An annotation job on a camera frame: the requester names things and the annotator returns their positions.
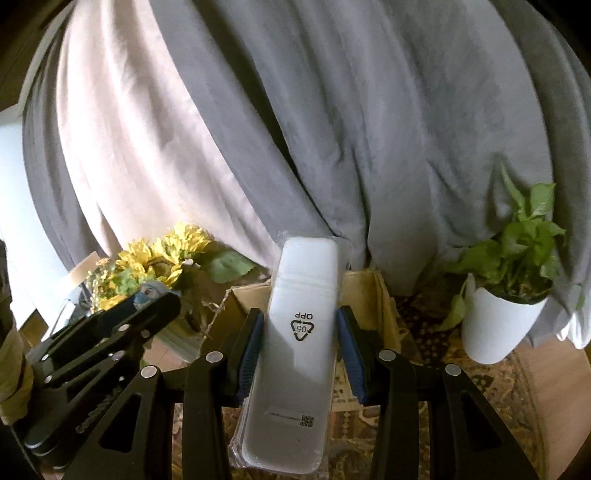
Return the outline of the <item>patterned paisley table runner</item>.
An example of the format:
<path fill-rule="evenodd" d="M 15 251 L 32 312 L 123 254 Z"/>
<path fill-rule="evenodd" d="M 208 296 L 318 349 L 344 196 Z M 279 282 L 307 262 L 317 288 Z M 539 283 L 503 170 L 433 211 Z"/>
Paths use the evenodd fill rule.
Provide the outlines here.
<path fill-rule="evenodd" d="M 253 309 L 228 352 L 212 351 L 170 379 L 184 407 L 182 473 L 230 475 L 221 411 L 242 411 L 242 460 L 249 467 L 308 479 L 328 453 L 335 360 L 353 395 L 378 407 L 370 463 L 374 479 L 415 479 L 419 406 L 429 413 L 434 479 L 533 479 L 536 471 L 494 408 L 456 364 L 418 366 L 363 330 L 334 289 L 273 287 Z"/>

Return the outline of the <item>white plant pot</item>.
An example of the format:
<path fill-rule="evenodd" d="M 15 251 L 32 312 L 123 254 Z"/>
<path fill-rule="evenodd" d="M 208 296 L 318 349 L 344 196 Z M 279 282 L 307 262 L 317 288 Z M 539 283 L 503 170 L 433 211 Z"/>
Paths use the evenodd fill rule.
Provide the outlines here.
<path fill-rule="evenodd" d="M 462 342 L 475 362 L 492 365 L 508 356 L 537 321 L 547 298 L 535 304 L 515 303 L 478 287 L 472 274 L 466 285 L 467 313 Z"/>

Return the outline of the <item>green ribbed vase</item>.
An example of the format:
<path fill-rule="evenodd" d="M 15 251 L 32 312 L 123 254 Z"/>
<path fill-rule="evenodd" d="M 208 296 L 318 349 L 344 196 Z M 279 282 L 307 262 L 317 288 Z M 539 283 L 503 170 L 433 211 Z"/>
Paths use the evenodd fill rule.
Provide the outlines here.
<path fill-rule="evenodd" d="M 185 363 L 192 363 L 200 355 L 204 333 L 195 321 L 190 307 L 181 307 L 179 315 L 164 327 L 156 338 Z"/>

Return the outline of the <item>sunflower bouquet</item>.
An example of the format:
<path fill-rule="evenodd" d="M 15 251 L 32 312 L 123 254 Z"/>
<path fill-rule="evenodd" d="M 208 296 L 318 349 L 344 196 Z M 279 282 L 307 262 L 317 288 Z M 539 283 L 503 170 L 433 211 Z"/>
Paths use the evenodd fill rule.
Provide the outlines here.
<path fill-rule="evenodd" d="M 147 281 L 174 290 L 185 267 L 195 266 L 213 282 L 238 280 L 256 270 L 256 263 L 218 242 L 204 229 L 177 224 L 166 234 L 148 241 L 131 241 L 113 258 L 102 258 L 87 274 L 93 312 L 108 310 L 135 293 Z"/>

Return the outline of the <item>white bar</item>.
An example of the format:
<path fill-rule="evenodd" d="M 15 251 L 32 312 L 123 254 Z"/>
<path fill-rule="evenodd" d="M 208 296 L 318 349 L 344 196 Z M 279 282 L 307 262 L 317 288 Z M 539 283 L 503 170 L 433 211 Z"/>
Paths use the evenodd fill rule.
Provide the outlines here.
<path fill-rule="evenodd" d="M 335 237 L 284 239 L 252 387 L 230 444 L 236 467 L 294 477 L 324 469 L 348 253 Z"/>

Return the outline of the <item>brown cardboard box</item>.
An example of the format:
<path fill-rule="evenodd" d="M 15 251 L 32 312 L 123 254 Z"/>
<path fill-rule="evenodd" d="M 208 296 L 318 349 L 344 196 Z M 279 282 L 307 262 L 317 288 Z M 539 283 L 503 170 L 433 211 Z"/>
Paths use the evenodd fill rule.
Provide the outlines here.
<path fill-rule="evenodd" d="M 249 310 L 259 308 L 266 312 L 269 300 L 270 281 L 232 287 L 226 291 L 211 325 L 205 332 L 200 356 L 221 350 L 226 337 L 242 328 Z M 346 272 L 342 280 L 341 303 L 352 308 L 360 328 L 378 331 L 386 348 L 401 353 L 405 331 L 400 330 L 396 303 L 390 296 L 380 272 Z"/>

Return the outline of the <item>beige curtain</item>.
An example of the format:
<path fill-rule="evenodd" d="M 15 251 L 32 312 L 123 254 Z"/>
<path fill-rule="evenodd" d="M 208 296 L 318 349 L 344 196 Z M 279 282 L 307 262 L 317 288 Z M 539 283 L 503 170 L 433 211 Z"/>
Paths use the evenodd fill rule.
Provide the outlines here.
<path fill-rule="evenodd" d="M 60 48 L 57 123 L 107 254 L 193 224 L 264 267 L 280 250 L 184 86 L 146 1 L 79 1 Z"/>

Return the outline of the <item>medic figurine keychain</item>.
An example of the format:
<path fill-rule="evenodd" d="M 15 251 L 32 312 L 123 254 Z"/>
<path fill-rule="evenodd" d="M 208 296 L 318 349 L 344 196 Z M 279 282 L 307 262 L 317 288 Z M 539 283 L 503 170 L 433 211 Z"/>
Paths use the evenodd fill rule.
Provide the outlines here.
<path fill-rule="evenodd" d="M 159 281 L 147 281 L 143 283 L 133 296 L 133 305 L 136 310 L 143 309 L 148 303 L 167 294 L 169 289 Z"/>

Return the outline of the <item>grey curtain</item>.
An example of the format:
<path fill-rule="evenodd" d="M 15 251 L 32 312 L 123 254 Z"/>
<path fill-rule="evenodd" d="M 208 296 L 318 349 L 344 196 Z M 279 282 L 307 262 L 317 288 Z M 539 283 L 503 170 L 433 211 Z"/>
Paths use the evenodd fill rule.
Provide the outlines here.
<path fill-rule="evenodd" d="M 23 156 L 60 260 L 107 254 L 62 151 L 56 86 L 74 2 L 25 103 Z M 556 185 L 563 279 L 528 333 L 590 340 L 590 76 L 528 1 L 146 1 L 274 243 L 341 236 L 392 293 L 509 217 L 499 172 Z"/>

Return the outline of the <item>green pothos plant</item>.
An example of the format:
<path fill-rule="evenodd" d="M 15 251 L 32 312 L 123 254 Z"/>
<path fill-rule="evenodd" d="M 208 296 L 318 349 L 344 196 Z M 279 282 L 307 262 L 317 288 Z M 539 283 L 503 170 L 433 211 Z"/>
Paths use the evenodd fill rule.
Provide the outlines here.
<path fill-rule="evenodd" d="M 473 278 L 500 299 L 534 305 L 547 299 L 563 279 L 559 245 L 566 241 L 567 230 L 550 219 L 556 185 L 537 183 L 524 194 L 505 163 L 500 164 L 500 176 L 512 201 L 510 221 L 488 239 L 448 251 L 443 268 Z"/>

